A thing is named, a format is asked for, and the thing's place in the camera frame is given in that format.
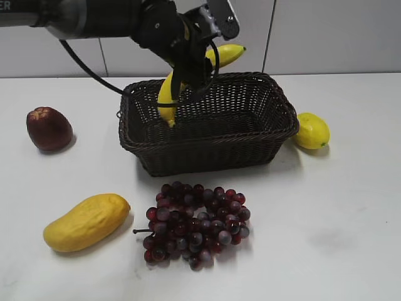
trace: grapes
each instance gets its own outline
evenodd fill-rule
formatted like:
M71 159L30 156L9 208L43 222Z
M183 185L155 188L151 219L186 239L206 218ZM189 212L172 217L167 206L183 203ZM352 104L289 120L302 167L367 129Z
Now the grapes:
M203 249L199 253L199 259L204 261L204 262L211 261L212 260L211 252L208 249Z
M231 244L232 245L239 245L241 243L241 235L240 234L235 234L231 237Z
M157 212L157 208L150 207L150 208L146 211L146 217L147 217L150 221L157 221L156 212Z
M143 240L143 247L146 250L151 250L155 247L156 245L156 241L155 238L153 236L147 236L145 237L145 239Z
M185 209L185 214L188 218L191 218L194 216L194 210L191 207L187 207L187 209Z
M203 200L205 202L211 201L213 197L214 197L214 193L213 193L213 191L211 189L205 189L204 190L204 192L203 192Z
M195 201L194 201L194 196L191 195L191 194L186 194L186 195L184 196L184 203L185 203L185 205L187 205L187 206L193 206L194 203L195 203Z
M214 189L214 194L217 195L217 193L224 193L224 189L222 187L216 187Z
M149 262L149 263L153 263L154 262L154 259L152 257L152 252L149 251L149 250L145 251L145 254L143 254L143 257L145 258L146 262Z
M226 216L226 221L239 221L239 218L233 214L228 214Z
M231 242L231 234L230 232L223 230L219 233L219 243L222 245L228 245Z
M190 232L198 232L201 229L201 221L197 218L191 218L188 223Z
M202 244L202 234L199 232L192 233L190 235L190 243L194 246L199 246Z
M164 184L162 186L162 194L164 194L165 196L168 195L171 191L172 187L169 184Z
M165 250L160 247L154 248L152 250L152 258L155 261L162 261L165 258Z
M188 248L187 240L183 237L177 238L177 248L179 250L185 250L186 248Z
M165 236L163 234L156 234L154 237L155 237L156 246L164 245L167 242L167 240L169 239L167 236Z
M230 234L237 234L240 230L239 222L238 221L227 221L226 222L226 229Z
M156 216L159 221L168 221L170 218L170 210L168 208L159 208Z
M240 202L240 204L243 205L245 203L245 195L242 193L237 193L232 197L232 200Z
M165 249L167 250L167 253L172 254L177 249L177 243L174 240L169 240L165 244Z
M230 211L232 214L236 214L239 212L239 210L241 210L241 204L240 202L237 201L233 201L230 204Z
M176 235L175 235L174 229L170 229L170 230L169 230L168 237L169 237L170 240L175 240L175 239L177 239L177 237L176 237Z
M220 254L223 250L223 247L220 243L218 243L217 241L214 242L214 244L211 246L211 250L214 253Z
M200 265L201 265L201 261L196 256L191 256L189 258L189 266L191 269L195 270L195 269L199 268Z
M216 199L220 201L220 203L223 203L226 200L226 194L225 193L217 193L216 194Z
M226 196L227 196L227 198L229 198L229 199L231 199L235 194L236 194L236 191L233 190L233 189L228 189L228 190L226 191Z
M194 186L194 192L195 192L195 194L196 195L202 195L202 193L204 192L204 187L202 186L202 185L200 185L200 184L196 184L195 186Z
M155 233L157 234L164 234L167 232L167 223L163 221L159 221L158 223L155 224Z
M202 249L202 246L195 246L192 243L189 244L189 250L193 253L199 253Z
M176 181L173 184L171 184L171 186L175 191L178 191L181 188L182 183L180 181Z
M229 213L230 211L227 208L219 208L219 210L217 210L217 217L224 221Z
M159 201L157 201L157 207L161 208L161 207L170 207L171 203L170 203L170 199L160 199Z
M200 230L203 233L210 232L210 229L211 229L211 221L209 221L208 219L205 219L204 221L200 222Z
M219 221L218 219L215 221L212 221L211 223L211 231L213 235L218 235L220 231L224 229L224 223L222 221Z
M238 217L240 221L247 221L251 217L251 212L248 208L241 208L238 212Z
M207 219L209 219L209 215L206 213L206 212L200 212L200 213L198 213L198 219L200 220L200 221L204 221L204 220L207 220Z
M247 226L240 226L239 235L241 238L247 238L249 236L249 228Z
M210 209L212 212L216 212L220 208L220 201L218 199L213 199L211 201Z
M176 181L161 187L156 202L146 211L149 230L133 230L135 234L153 232L142 243L147 263L181 255L196 269L212 261L212 253L220 254L227 245L238 245L249 236L246 221L251 212L243 206L245 196L234 189L211 190ZM194 217L199 208L206 212Z
M181 251L181 255L184 260L188 261L192 254L189 250L183 250Z
M150 221L148 224L148 228L150 231L155 231L155 222L154 221Z
M169 223L175 226L180 220L180 213L177 210L170 211Z
M156 202L160 201L160 200L163 199L163 198L164 198L164 194L158 193L158 194L156 195Z
M177 236L184 236L187 232L187 226L184 222L180 222L175 227L175 235Z

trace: grape stem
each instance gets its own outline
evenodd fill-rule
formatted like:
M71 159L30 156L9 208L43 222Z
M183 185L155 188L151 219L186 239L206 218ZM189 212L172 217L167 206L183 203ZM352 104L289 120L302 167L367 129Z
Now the grape stem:
M137 234L137 233L143 233L143 232L153 232L152 230L149 229L141 229L141 230L132 230L132 233Z

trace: yellow banana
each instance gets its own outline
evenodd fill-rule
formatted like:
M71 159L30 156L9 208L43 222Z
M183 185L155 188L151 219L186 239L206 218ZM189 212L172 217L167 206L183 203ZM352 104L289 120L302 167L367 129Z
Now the yellow banana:
M226 44L218 47L219 51L219 61L220 67L227 66L232 63L236 59L238 59L245 51L246 48L241 45L236 44ZM206 57L210 59L213 68L216 66L216 56L214 55L213 49L210 49L206 52ZM159 96L157 99L158 103L174 103L171 96L171 81L173 78L173 72L170 72L168 77L164 80L162 87L159 91ZM184 91L186 85L181 83L180 92ZM169 127L173 127L175 125L175 113L177 108L159 108L160 116L168 123Z

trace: yellow mango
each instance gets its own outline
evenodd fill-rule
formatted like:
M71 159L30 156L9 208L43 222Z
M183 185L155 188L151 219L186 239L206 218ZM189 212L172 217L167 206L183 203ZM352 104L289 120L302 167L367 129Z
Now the yellow mango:
M114 232L131 210L117 194L98 194L85 199L43 231L44 241L58 252L85 249Z

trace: apple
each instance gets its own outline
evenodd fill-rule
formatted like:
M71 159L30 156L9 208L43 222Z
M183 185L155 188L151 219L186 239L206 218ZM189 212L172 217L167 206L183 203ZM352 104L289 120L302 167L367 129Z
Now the apple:
M28 113L26 128L33 144L44 152L60 151L73 138L67 118L51 107L38 107Z

